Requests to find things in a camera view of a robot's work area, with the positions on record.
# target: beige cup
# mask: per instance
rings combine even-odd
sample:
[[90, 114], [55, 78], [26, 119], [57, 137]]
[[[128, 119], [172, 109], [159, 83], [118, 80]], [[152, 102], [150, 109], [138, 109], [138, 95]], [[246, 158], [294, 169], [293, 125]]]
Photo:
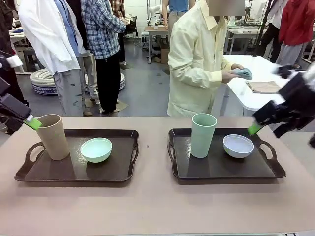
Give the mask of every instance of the beige cup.
[[61, 117], [45, 115], [38, 118], [38, 120], [42, 123], [42, 126], [37, 129], [37, 133], [51, 159], [58, 161], [66, 158], [69, 155], [69, 147]]

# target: blue shirt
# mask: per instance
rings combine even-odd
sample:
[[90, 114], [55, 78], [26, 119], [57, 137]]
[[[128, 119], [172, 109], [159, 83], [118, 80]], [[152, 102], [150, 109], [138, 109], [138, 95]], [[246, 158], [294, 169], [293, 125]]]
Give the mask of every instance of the blue shirt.
[[169, 0], [169, 12], [172, 11], [188, 11], [188, 0]]
[[89, 50], [95, 58], [109, 58], [117, 53], [117, 33], [125, 32], [126, 26], [113, 15], [109, 0], [81, 0], [81, 13]]
[[78, 57], [78, 56], [80, 56], [80, 53], [78, 51], [78, 43], [77, 43], [77, 39], [75, 37], [75, 31], [74, 31], [73, 23], [72, 23], [70, 12], [67, 8], [67, 5], [65, 4], [65, 2], [63, 0], [54, 0], [54, 2], [58, 8], [58, 11], [61, 14], [61, 17], [63, 18], [63, 23], [65, 26], [65, 30], [67, 32], [67, 36], [68, 36], [70, 45], [71, 45], [75, 55]]

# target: black pants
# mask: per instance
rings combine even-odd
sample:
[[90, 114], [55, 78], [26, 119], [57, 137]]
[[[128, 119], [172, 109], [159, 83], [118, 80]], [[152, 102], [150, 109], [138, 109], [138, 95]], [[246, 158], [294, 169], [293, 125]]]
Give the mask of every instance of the black pants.
[[118, 34], [118, 43], [120, 46], [119, 62], [124, 62], [125, 61], [124, 33]]
[[14, 69], [0, 69], [0, 77], [2, 77], [7, 83], [11, 85], [7, 93], [28, 106], [29, 103], [23, 97]]
[[98, 96], [107, 112], [116, 109], [120, 87], [119, 52], [106, 59], [96, 59]]
[[260, 45], [258, 46], [257, 49], [257, 54], [259, 56], [264, 56], [266, 47], [267, 45], [271, 42], [273, 39], [272, 43], [272, 53], [271, 53], [271, 58], [270, 62], [275, 63], [281, 49], [281, 43], [279, 42], [279, 29], [275, 27], [273, 24], [269, 24], [268, 30], [265, 32], [264, 36], [262, 37], [260, 41]]

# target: mint green bowl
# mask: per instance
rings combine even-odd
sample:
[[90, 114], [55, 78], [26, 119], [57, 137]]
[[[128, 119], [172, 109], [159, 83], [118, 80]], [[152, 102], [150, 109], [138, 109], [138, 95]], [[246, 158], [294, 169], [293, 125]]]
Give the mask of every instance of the mint green bowl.
[[113, 145], [109, 139], [94, 138], [83, 143], [80, 151], [87, 161], [99, 163], [110, 156], [112, 149]]

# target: red jacket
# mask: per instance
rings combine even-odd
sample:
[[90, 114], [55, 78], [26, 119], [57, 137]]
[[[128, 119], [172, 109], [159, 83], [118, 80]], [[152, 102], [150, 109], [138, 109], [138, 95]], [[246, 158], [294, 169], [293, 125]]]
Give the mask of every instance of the red jacket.
[[279, 41], [289, 46], [311, 42], [314, 19], [315, 0], [289, 0], [282, 13]]

